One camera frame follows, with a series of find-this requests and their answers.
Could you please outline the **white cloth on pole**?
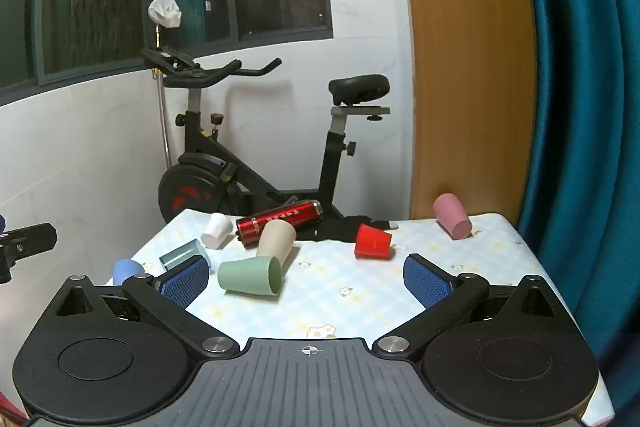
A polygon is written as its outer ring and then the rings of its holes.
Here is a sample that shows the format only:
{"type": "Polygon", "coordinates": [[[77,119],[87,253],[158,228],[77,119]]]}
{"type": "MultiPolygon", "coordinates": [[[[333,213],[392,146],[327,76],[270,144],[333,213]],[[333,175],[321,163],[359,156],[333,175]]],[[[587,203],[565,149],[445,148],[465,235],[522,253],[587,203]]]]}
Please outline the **white cloth on pole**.
{"type": "Polygon", "coordinates": [[[162,28],[178,28],[182,12],[175,0],[152,0],[148,7],[150,20],[162,28]]]}

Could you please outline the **black exercise bike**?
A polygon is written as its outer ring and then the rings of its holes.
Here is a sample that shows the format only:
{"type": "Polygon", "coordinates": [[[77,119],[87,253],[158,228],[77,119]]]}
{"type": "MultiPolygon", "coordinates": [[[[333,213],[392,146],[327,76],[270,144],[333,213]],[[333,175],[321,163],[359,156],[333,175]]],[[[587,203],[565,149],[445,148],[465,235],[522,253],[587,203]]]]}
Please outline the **black exercise bike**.
{"type": "Polygon", "coordinates": [[[363,134],[367,122],[390,115],[385,75],[329,80],[314,88],[319,101],[298,106],[277,72],[280,58],[257,69],[239,59],[206,69],[170,47],[141,53],[166,96],[186,97],[169,125],[178,151],[158,183],[165,221],[183,210],[247,216],[303,200],[333,217],[378,211],[374,186],[384,175],[347,132],[363,134]]]}

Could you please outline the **green plastic cup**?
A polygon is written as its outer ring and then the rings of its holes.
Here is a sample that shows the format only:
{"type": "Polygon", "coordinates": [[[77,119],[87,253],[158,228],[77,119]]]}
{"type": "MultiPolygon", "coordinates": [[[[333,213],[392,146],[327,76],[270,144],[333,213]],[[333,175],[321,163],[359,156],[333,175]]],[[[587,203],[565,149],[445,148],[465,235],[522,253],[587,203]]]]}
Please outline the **green plastic cup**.
{"type": "Polygon", "coordinates": [[[282,288],[280,261],[272,256],[257,256],[221,263],[217,271],[219,286],[256,296],[276,296],[282,288]]]}

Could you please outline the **blue plastic cup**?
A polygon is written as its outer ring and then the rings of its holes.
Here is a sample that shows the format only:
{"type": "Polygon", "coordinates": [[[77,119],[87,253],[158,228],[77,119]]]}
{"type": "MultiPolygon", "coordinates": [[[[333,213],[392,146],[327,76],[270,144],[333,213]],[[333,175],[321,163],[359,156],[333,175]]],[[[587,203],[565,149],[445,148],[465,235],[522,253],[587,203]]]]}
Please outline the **blue plastic cup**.
{"type": "Polygon", "coordinates": [[[137,275],[143,275],[144,273],[143,265],[140,265],[134,259],[120,259],[115,262],[113,267],[113,284],[122,285],[130,277],[137,277],[137,275]]]}

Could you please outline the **black cloth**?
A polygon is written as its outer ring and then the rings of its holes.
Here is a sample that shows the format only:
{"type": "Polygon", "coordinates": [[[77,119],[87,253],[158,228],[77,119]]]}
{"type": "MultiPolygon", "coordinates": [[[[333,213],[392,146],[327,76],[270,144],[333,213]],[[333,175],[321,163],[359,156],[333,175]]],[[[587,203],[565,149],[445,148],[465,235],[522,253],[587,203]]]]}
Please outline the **black cloth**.
{"type": "Polygon", "coordinates": [[[323,219],[311,234],[314,241],[338,241],[343,243],[355,243],[359,229],[362,225],[381,230],[395,230],[395,222],[387,220],[373,220],[367,216],[345,216],[342,218],[328,217],[323,219]]]}

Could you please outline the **wooden wardrobe panel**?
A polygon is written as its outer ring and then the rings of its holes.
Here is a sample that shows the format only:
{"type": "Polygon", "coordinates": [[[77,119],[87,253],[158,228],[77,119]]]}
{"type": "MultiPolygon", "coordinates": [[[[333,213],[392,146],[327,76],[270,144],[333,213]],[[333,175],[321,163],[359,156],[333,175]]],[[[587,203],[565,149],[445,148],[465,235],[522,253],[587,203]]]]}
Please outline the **wooden wardrobe panel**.
{"type": "Polygon", "coordinates": [[[410,0],[411,213],[438,195],[470,214],[520,213],[535,121],[532,0],[410,0]]]}

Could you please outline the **light floral table cloth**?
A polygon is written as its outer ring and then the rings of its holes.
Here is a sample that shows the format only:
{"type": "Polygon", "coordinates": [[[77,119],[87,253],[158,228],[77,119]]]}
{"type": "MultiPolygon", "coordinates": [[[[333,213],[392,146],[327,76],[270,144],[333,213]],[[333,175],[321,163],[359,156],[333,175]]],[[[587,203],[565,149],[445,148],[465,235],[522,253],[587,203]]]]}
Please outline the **light floral table cloth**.
{"type": "Polygon", "coordinates": [[[186,311],[239,355],[204,355],[143,426],[604,426],[614,410],[560,292],[506,218],[472,218],[455,241],[433,219],[402,221],[388,260],[336,241],[298,242],[276,296],[225,291],[221,263],[257,257],[230,237],[186,311]],[[402,267],[419,254],[489,295],[423,353],[374,353],[421,313],[402,267]]]}

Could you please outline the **red plastic cup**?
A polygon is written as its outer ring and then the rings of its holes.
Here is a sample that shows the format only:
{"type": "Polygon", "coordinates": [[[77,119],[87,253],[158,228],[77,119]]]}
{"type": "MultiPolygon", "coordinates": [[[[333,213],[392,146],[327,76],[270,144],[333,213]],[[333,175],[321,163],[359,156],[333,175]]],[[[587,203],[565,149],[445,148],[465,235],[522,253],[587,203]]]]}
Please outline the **red plastic cup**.
{"type": "Polygon", "coordinates": [[[392,257],[393,236],[370,225],[360,225],[356,236],[355,257],[388,260],[392,257]]]}

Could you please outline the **beige plastic cup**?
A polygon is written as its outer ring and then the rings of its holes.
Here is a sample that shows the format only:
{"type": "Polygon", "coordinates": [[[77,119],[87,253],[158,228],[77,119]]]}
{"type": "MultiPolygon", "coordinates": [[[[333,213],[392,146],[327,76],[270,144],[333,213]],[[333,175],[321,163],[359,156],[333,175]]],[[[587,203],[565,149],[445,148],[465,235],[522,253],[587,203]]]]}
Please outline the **beige plastic cup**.
{"type": "Polygon", "coordinates": [[[273,257],[285,265],[296,241],[297,232],[288,222],[281,219],[273,219],[266,223],[262,235],[259,238],[256,255],[258,257],[273,257]]]}

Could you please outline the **white plastic cup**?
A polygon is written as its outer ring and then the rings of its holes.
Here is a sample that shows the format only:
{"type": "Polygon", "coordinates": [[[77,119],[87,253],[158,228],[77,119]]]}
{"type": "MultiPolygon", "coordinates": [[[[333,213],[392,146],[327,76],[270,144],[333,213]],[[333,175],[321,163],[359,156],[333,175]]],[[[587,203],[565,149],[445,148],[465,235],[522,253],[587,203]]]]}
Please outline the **white plastic cup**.
{"type": "Polygon", "coordinates": [[[223,213],[212,213],[201,233],[201,242],[208,249],[219,248],[233,233],[233,223],[223,213]]]}

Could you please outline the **teal curtain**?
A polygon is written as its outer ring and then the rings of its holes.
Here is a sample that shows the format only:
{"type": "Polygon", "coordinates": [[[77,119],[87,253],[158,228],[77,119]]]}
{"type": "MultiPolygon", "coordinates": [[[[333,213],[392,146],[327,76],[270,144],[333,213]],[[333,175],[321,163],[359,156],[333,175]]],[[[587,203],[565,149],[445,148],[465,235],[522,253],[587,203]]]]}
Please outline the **teal curtain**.
{"type": "Polygon", "coordinates": [[[537,115],[518,231],[619,426],[639,421],[639,0],[533,0],[537,115]]]}

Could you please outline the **pink plastic cup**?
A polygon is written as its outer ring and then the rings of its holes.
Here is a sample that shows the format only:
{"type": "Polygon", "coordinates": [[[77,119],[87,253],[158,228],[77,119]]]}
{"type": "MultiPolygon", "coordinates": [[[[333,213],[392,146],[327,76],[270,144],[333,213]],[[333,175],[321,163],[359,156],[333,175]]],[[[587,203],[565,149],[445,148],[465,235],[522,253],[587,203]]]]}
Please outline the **pink plastic cup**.
{"type": "Polygon", "coordinates": [[[456,195],[444,193],[433,203],[435,218],[451,239],[466,239],[472,234],[472,222],[456,195]]]}

